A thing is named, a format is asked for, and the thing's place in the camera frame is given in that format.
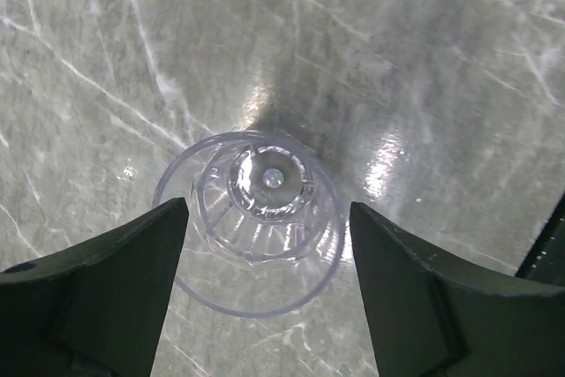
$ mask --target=gray marble surface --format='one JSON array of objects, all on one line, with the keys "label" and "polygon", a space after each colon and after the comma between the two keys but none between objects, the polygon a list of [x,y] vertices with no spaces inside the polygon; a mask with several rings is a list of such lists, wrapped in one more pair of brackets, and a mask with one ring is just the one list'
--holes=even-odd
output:
[{"label": "gray marble surface", "polygon": [[[284,130],[343,200],[512,273],[565,187],[565,0],[0,0],[0,268],[141,215],[206,136]],[[175,289],[154,376],[376,374],[350,247],[270,320]]]}]

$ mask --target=clear plastic cup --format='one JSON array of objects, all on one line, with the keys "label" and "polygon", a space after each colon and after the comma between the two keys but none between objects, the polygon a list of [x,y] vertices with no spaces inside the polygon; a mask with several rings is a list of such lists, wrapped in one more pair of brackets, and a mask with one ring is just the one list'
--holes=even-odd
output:
[{"label": "clear plastic cup", "polygon": [[229,132],[186,149],[167,168],[153,206],[186,198],[190,218],[177,284],[240,317],[298,308],[341,259],[345,213],[310,151],[294,139]]}]

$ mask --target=dark object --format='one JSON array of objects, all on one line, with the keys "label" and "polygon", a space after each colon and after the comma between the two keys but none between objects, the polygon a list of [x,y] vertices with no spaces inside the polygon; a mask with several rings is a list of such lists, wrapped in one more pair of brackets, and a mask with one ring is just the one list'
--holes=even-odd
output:
[{"label": "dark object", "polygon": [[565,286],[565,195],[516,272],[516,277]]},{"label": "dark object", "polygon": [[0,273],[0,376],[148,377],[187,220],[173,199]]},{"label": "dark object", "polygon": [[353,203],[380,377],[565,375],[565,289],[471,264]]}]

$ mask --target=marble countertop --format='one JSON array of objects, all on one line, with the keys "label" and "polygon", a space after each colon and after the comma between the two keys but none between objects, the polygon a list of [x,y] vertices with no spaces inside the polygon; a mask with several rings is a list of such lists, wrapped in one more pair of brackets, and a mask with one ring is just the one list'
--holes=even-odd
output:
[{"label": "marble countertop", "polygon": [[[565,0],[0,0],[0,269],[146,212],[211,134],[282,130],[344,202],[512,273],[565,187]],[[174,289],[154,376],[373,376],[350,245],[269,320]]]}]

